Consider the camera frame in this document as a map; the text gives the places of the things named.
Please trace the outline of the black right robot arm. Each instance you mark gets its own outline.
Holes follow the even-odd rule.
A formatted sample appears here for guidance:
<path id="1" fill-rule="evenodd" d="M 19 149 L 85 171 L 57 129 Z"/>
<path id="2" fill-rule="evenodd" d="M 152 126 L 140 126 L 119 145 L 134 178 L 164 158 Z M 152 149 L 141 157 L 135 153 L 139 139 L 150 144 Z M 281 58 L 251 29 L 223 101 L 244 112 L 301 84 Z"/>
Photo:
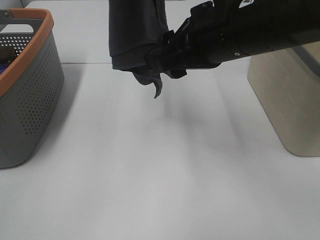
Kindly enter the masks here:
<path id="1" fill-rule="evenodd" d="M 176 31 L 162 34 L 145 56 L 148 84 L 159 96 L 160 75 L 179 79 L 187 70 L 214 69 L 232 60 L 319 41 L 317 0 L 209 0 L 190 9 Z"/>

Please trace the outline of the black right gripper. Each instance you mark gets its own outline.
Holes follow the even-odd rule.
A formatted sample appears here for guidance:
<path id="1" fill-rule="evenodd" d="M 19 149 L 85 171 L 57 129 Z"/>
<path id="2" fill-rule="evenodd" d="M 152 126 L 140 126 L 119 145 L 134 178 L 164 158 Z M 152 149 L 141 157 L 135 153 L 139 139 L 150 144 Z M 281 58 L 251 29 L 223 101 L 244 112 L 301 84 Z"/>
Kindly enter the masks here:
<path id="1" fill-rule="evenodd" d="M 220 62 L 210 62 L 206 57 L 206 43 L 199 37 L 211 30 L 212 14 L 218 10 L 214 1 L 201 3 L 190 10 L 177 31 L 167 31 L 160 35 L 155 49 L 144 56 L 148 71 L 148 84 L 155 87 L 154 99 L 158 98 L 163 89 L 160 73 L 172 79 L 180 79 L 187 75 L 187 70 L 214 69 Z"/>

